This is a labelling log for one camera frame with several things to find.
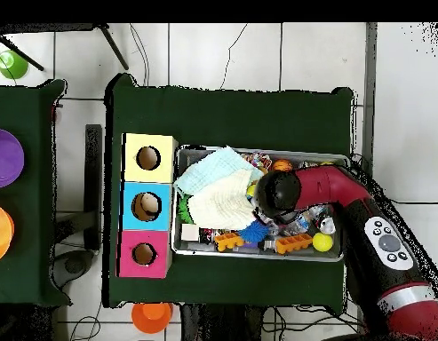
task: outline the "robot control buttons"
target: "robot control buttons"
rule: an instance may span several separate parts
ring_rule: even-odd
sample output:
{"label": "robot control buttons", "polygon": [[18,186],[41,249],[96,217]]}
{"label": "robot control buttons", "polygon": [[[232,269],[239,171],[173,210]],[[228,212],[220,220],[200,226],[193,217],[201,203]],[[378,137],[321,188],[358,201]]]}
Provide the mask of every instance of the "robot control buttons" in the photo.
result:
{"label": "robot control buttons", "polygon": [[384,266],[397,271],[408,271],[414,266],[413,256],[387,219],[380,216],[368,218],[364,232]]}
{"label": "robot control buttons", "polygon": [[397,256],[395,254],[389,254],[387,255],[387,260],[393,263],[395,260],[397,260]]}
{"label": "robot control buttons", "polygon": [[400,249],[400,241],[393,235],[385,234],[379,238],[379,247],[387,252],[396,252]]}
{"label": "robot control buttons", "polygon": [[399,258],[400,258],[401,260],[406,260],[406,259],[408,259],[407,254],[405,254],[404,252],[399,252],[397,255],[399,256]]}

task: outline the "green tablecloth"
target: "green tablecloth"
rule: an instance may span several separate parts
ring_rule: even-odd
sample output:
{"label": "green tablecloth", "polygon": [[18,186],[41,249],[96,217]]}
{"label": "green tablecloth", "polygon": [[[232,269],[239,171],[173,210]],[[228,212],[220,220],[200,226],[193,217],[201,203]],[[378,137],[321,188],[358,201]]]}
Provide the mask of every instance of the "green tablecloth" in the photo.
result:
{"label": "green tablecloth", "polygon": [[13,219],[11,247],[0,259],[0,303],[65,305],[49,277],[54,234],[52,210],[52,105],[64,91],[55,80],[38,88],[0,86],[0,129],[24,149],[24,170],[0,188],[0,206]]}
{"label": "green tablecloth", "polygon": [[115,277],[121,135],[172,135],[180,144],[349,155],[353,93],[199,91],[108,85],[104,302],[329,305],[342,309],[344,264],[173,255],[163,280]]}

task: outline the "green toy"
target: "green toy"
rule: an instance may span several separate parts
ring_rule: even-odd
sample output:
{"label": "green toy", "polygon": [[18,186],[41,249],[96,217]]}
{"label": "green toy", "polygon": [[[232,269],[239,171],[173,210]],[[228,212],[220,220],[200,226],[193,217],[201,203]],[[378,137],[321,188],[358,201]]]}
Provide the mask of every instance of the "green toy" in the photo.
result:
{"label": "green toy", "polygon": [[188,212],[188,199],[191,196],[186,194],[182,199],[180,199],[178,213],[180,215],[180,219],[184,221],[186,224],[194,224],[194,220],[190,217],[190,213]]}
{"label": "green toy", "polygon": [[28,62],[12,50],[1,52],[0,72],[5,78],[19,79],[28,72]]}

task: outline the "blue cube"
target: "blue cube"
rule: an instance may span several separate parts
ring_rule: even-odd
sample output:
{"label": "blue cube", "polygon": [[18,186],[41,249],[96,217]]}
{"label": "blue cube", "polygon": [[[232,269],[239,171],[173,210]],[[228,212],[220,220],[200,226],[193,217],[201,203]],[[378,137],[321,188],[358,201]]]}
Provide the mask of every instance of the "blue cube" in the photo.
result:
{"label": "blue cube", "polygon": [[[158,211],[148,216],[146,212],[140,215],[133,214],[135,205],[141,203],[142,194],[151,194],[158,201]],[[171,185],[156,183],[133,183],[123,184],[123,230],[160,230],[169,231],[171,221]]]}

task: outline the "shape sorter box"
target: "shape sorter box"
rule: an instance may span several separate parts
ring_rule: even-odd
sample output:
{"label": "shape sorter box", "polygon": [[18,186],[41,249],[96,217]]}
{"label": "shape sorter box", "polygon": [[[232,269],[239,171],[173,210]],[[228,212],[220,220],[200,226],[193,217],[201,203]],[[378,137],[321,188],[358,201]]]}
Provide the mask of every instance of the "shape sorter box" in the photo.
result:
{"label": "shape sorter box", "polygon": [[[174,152],[178,142],[172,136],[123,134],[125,181],[147,183],[172,183],[174,172]],[[156,163],[144,167],[140,163],[140,153],[147,158],[154,157]]]}
{"label": "shape sorter box", "polygon": [[[124,230],[118,277],[165,278],[171,265],[169,239],[168,232]],[[137,262],[135,250],[140,245],[150,246],[155,253],[148,265]]]}
{"label": "shape sorter box", "polygon": [[[156,183],[123,184],[123,230],[170,231],[172,185]],[[139,194],[151,194],[157,198],[158,213],[154,219],[144,221],[136,218],[132,212],[133,200]]]}

